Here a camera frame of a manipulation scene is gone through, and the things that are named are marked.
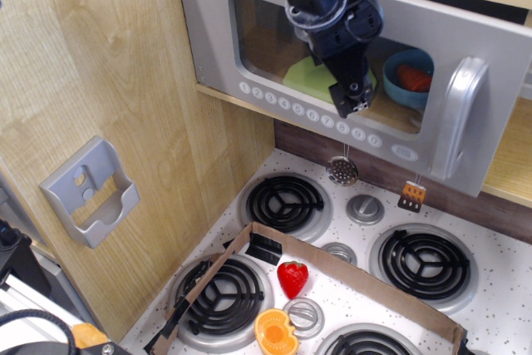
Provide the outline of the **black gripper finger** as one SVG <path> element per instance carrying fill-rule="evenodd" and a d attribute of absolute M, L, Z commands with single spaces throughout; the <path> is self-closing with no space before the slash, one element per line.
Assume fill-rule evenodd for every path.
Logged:
<path fill-rule="evenodd" d="M 352 113 L 365 111 L 372 104 L 374 99 L 374 76 L 371 71 L 364 76 L 362 90 L 358 94 L 345 91 L 339 83 L 330 86 L 329 92 L 337 113 L 341 118 L 345 119 Z"/>

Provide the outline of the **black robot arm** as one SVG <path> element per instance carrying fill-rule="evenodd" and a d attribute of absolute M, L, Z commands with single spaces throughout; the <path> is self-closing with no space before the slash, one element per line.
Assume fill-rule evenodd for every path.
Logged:
<path fill-rule="evenodd" d="M 384 25 L 378 0 L 285 0 L 285 14 L 334 77 L 329 92 L 340 117 L 366 110 L 374 98 L 366 52 Z"/>

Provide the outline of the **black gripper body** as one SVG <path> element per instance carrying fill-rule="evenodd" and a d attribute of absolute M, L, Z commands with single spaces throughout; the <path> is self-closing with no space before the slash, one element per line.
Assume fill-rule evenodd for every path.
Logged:
<path fill-rule="evenodd" d="M 332 73 L 345 91 L 358 94 L 369 72 L 367 48 L 383 29 L 384 16 L 378 0 L 339 0 L 326 16 L 286 2 L 285 13 L 317 62 Z"/>

